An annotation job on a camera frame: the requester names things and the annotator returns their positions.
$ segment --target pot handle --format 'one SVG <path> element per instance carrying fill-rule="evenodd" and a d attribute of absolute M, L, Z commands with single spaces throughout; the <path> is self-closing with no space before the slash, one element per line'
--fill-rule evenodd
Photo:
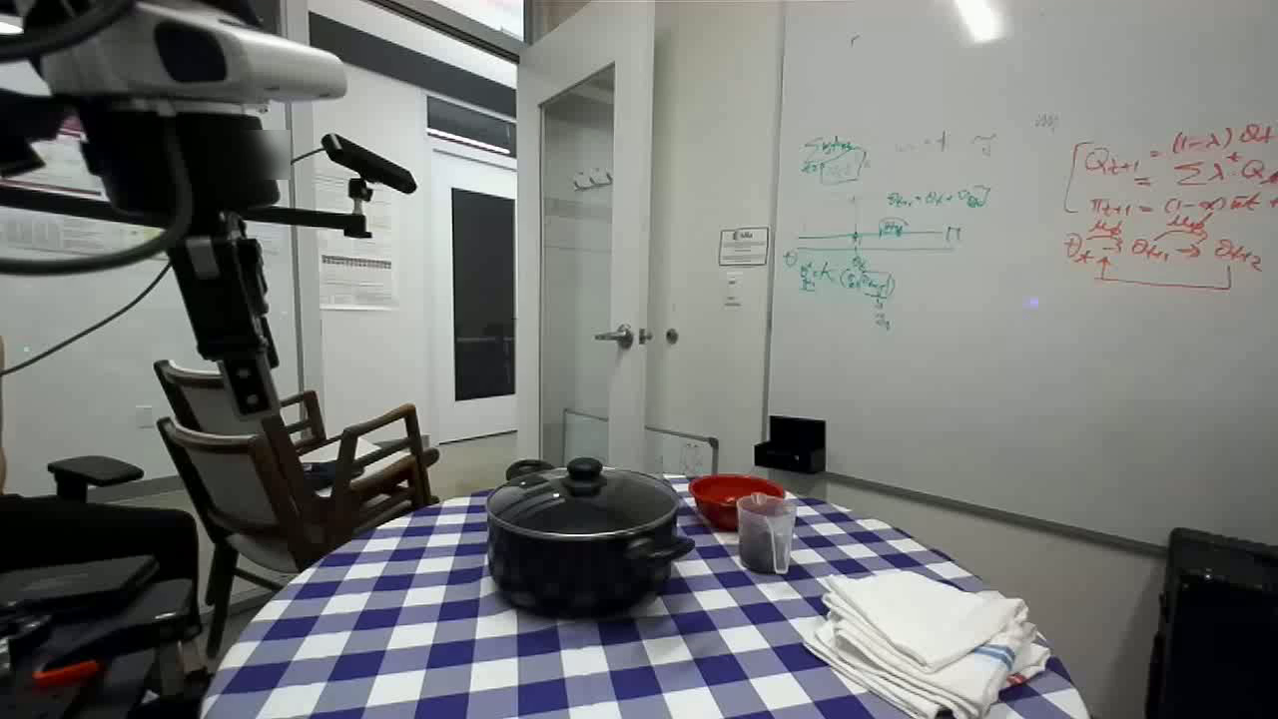
<path fill-rule="evenodd" d="M 657 544 L 657 540 L 640 536 L 630 544 L 630 559 L 645 563 L 645 568 L 662 568 L 662 563 L 688 555 L 693 547 L 697 544 L 688 536 L 673 536 L 673 544 Z"/>
<path fill-rule="evenodd" d="M 557 470 L 557 463 L 546 463 L 546 458 L 520 458 L 520 463 L 506 468 L 506 482 L 512 482 L 512 488 L 536 488 L 536 482 L 546 480 L 546 470 Z"/>

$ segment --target cup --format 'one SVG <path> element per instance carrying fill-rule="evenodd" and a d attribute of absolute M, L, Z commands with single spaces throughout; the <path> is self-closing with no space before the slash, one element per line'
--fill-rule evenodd
<path fill-rule="evenodd" d="M 759 572 L 759 575 L 790 572 L 790 540 L 795 540 L 790 500 L 782 494 L 735 500 L 735 532 L 739 532 L 739 555 L 749 572 Z"/>

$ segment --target cable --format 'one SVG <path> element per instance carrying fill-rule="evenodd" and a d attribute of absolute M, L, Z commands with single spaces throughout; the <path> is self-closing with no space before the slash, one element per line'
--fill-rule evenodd
<path fill-rule="evenodd" d="M 87 12 L 70 17 L 63 25 L 0 34 L 0 64 L 49 56 L 71 44 L 83 44 L 87 34 L 111 28 L 124 12 L 134 12 L 138 0 L 96 0 Z"/>
<path fill-rule="evenodd" d="M 51 342 L 51 346 L 43 346 L 43 350 L 14 362 L 14 367 L 0 367 L 0 376 L 15 376 L 15 372 L 25 372 L 25 367 L 35 367 L 35 362 L 43 362 L 49 356 L 80 342 L 83 334 L 106 332 L 110 323 L 118 323 L 120 316 L 128 316 L 138 305 L 143 305 L 143 298 L 162 286 L 162 278 L 168 277 L 168 267 L 172 267 L 172 265 L 166 265 L 162 277 L 156 277 L 143 291 L 138 291 L 124 309 L 118 309 L 111 316 L 87 323 L 83 332 L 75 332 L 75 334 L 62 340 L 62 342 Z"/>
<path fill-rule="evenodd" d="M 276 177 L 288 171 L 292 162 L 304 162 L 304 158 L 319 155 L 319 150 L 323 146 L 309 146 L 309 150 L 292 155 L 288 162 L 276 167 Z"/>
<path fill-rule="evenodd" d="M 172 218 L 162 234 L 134 242 L 124 253 L 102 253 L 102 254 L 63 254 L 63 259 L 25 259 L 25 254 L 0 254 L 0 277 L 80 277 L 80 270 L 110 270 L 110 267 L 124 267 L 124 265 L 139 265 L 150 254 L 162 254 L 168 249 L 175 249 L 187 227 L 191 227 L 191 211 L 198 211 L 198 195 L 191 195 L 191 179 L 187 179 L 187 162 L 184 150 L 175 143 L 175 131 L 166 123 L 162 131 L 166 155 L 168 155 L 168 179 L 175 193 L 175 209 Z"/>

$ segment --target table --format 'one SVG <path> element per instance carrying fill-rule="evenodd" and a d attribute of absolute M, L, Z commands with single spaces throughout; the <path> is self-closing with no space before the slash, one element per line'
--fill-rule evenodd
<path fill-rule="evenodd" d="M 928 572 L 976 577 L 943 550 L 795 500 L 795 568 L 751 575 L 735 536 L 714 536 L 685 500 L 697 550 L 662 596 L 624 619 L 536 619 L 489 577 L 489 494 L 383 522 L 297 575 L 226 655 L 210 716 L 898 716 L 854 693 L 798 627 L 825 613 L 825 577 Z M 995 716 L 1087 716 L 1060 659 L 1002 693 Z"/>

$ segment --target door handle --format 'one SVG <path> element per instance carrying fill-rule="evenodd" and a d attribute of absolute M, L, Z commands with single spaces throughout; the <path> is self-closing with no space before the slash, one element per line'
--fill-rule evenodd
<path fill-rule="evenodd" d="M 629 323 L 618 323 L 617 332 L 601 332 L 596 340 L 617 342 L 617 346 L 637 346 L 637 332 Z"/>

